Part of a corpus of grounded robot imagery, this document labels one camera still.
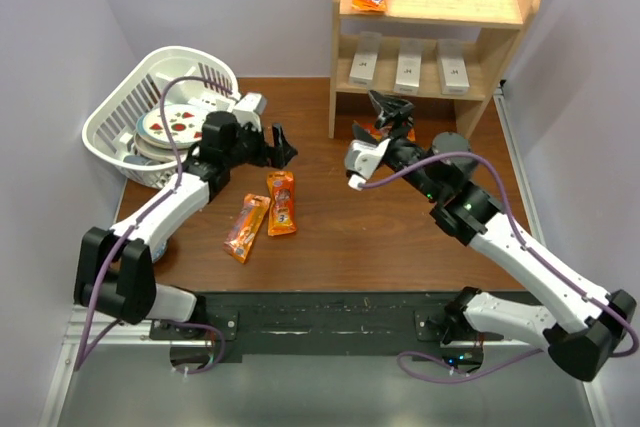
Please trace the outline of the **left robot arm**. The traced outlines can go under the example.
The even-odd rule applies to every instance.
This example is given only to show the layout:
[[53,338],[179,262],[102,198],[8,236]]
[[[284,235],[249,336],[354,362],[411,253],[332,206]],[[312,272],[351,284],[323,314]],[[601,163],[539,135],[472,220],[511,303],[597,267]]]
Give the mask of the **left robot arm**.
[[198,296],[157,283],[152,255],[194,213],[209,204],[240,165],[284,168],[297,155],[281,125],[267,142],[261,129],[240,124],[228,112],[207,115],[202,137],[168,184],[137,212],[81,241],[74,302],[129,324],[172,321],[185,339],[200,337],[207,315]]

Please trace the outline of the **white Harry's razor box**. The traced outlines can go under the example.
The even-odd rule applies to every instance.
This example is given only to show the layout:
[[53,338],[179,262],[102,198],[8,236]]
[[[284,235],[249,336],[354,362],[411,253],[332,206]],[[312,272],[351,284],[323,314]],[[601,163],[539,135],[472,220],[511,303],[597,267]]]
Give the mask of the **white Harry's razor box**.
[[349,84],[369,88],[373,84],[382,34],[362,31],[357,40],[349,73]]

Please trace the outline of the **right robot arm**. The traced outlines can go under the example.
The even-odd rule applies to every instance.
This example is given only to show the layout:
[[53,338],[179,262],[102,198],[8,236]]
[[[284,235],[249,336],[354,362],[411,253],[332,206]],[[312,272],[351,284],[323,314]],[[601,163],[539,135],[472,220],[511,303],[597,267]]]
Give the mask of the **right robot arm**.
[[639,349],[633,329],[637,302],[626,291],[609,292],[581,276],[516,221],[507,195],[491,195],[473,174],[485,158],[455,132],[438,134],[423,148],[408,137],[414,106],[375,90],[368,93],[377,118],[375,138],[361,125],[345,155],[351,188],[362,191],[403,179],[432,204],[436,225],[448,236],[492,260],[537,299],[525,305],[467,287],[445,309],[448,333],[459,340],[474,333],[498,334],[530,345],[522,359],[546,353],[562,371],[592,381],[611,358]]

